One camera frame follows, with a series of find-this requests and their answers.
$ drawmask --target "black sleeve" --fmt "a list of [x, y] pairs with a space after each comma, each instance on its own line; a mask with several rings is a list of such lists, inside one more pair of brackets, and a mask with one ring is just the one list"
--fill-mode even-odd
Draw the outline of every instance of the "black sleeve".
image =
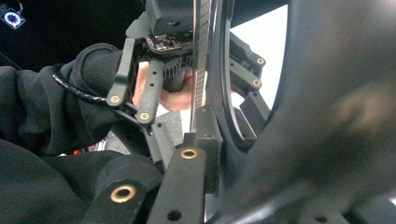
[[[120, 56], [111, 45], [93, 45], [60, 72], [78, 88], [106, 97]], [[115, 120], [112, 110], [67, 93], [53, 73], [54, 67], [38, 73], [0, 67], [0, 138], [36, 154], [59, 155], [106, 136]]]

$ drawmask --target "screw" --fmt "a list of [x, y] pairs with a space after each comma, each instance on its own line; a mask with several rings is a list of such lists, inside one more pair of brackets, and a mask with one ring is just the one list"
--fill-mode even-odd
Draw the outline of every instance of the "screw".
[[148, 113], [141, 113], [140, 118], [143, 120], [149, 119], [149, 114]]
[[254, 85], [254, 86], [258, 87], [258, 86], [260, 86], [261, 84], [262, 84], [262, 82], [261, 82], [259, 79], [254, 79], [254, 80], [253, 80], [253, 85]]
[[259, 58], [259, 59], [257, 60], [257, 63], [259, 63], [259, 64], [263, 64], [264, 62], [265, 62], [265, 60], [262, 59], [262, 58]]
[[112, 96], [110, 98], [111, 103], [118, 103], [120, 101], [120, 97], [119, 96]]

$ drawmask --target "gray plastic part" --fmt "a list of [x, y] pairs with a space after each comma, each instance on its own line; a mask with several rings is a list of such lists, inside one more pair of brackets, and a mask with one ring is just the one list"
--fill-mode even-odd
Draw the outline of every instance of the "gray plastic part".
[[151, 35], [147, 13], [143, 12], [139, 19], [134, 20], [126, 30], [125, 34], [126, 36], [134, 39], [146, 38]]
[[193, 26], [192, 3], [191, 0], [148, 0], [146, 11], [151, 32], [154, 35], [170, 35], [191, 31]]
[[163, 89], [163, 63], [151, 61], [143, 90], [141, 106], [137, 109], [137, 121], [143, 125], [154, 123]]

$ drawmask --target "black plastic bracket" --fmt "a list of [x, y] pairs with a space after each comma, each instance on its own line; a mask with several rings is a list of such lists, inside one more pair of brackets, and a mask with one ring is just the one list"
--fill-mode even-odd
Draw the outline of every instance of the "black plastic bracket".
[[175, 151], [148, 223], [203, 223], [205, 152], [198, 147]]
[[219, 188], [219, 166], [222, 138], [215, 112], [210, 105], [196, 110], [196, 146], [206, 153], [205, 193], [214, 194]]
[[125, 39], [119, 70], [114, 77], [113, 86], [106, 98], [106, 102], [110, 106], [120, 106], [124, 102], [129, 101], [129, 87], [131, 86], [132, 78], [135, 77], [139, 68], [137, 60], [139, 53], [136, 49], [137, 42], [137, 40], [132, 38]]
[[92, 202], [82, 223], [134, 223], [146, 194], [136, 181], [114, 183]]

